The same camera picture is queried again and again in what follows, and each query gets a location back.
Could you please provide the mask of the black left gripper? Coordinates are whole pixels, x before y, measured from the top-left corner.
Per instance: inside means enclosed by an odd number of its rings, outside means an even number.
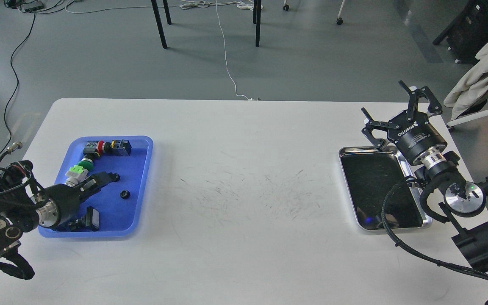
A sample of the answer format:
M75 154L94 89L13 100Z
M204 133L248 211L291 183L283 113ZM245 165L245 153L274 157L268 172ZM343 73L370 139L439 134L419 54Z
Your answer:
M90 175L79 185L53 185L45 189L44 206L39 208L39 226L56 232L76 232L84 228L84 216L76 218L82 200L80 196L92 196L106 185L117 182L117 173L99 172Z

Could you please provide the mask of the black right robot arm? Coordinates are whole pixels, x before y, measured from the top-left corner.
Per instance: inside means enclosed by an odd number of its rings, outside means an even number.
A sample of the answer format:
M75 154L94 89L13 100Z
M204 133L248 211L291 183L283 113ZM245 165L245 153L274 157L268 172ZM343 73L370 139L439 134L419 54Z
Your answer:
M445 151L447 141L430 123L432 116L442 114L442 106L428 87L410 89L399 85L409 95L408 107L390 120L374 120L365 108L366 125L362 133L379 151L393 143L403 157L418 166L413 176L406 176L388 191L381 207L381 221L396 247L415 257L454 272L488 281L488 177L484 182L467 181L459 172L460 157ZM469 267L431 258L408 246L387 225L388 201L401 186L421 189L418 204L431 218L453 224L458 234L453 242Z

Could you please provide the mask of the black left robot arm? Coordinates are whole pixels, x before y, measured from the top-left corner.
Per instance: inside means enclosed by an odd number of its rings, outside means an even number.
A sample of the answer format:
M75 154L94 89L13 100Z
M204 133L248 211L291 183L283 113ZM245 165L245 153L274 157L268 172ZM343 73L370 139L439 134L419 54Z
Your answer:
M0 167L0 270L10 276L29 280L35 272L19 254L19 239L37 227L56 232L73 232L100 228L99 212L87 207L79 217L80 205L111 182L120 180L112 172L92 173L93 160L102 154L107 144L90 141L83 159L66 173L64 183L42 187L33 175L33 164L22 160L6 168ZM0 162L22 147L15 142L1 155Z

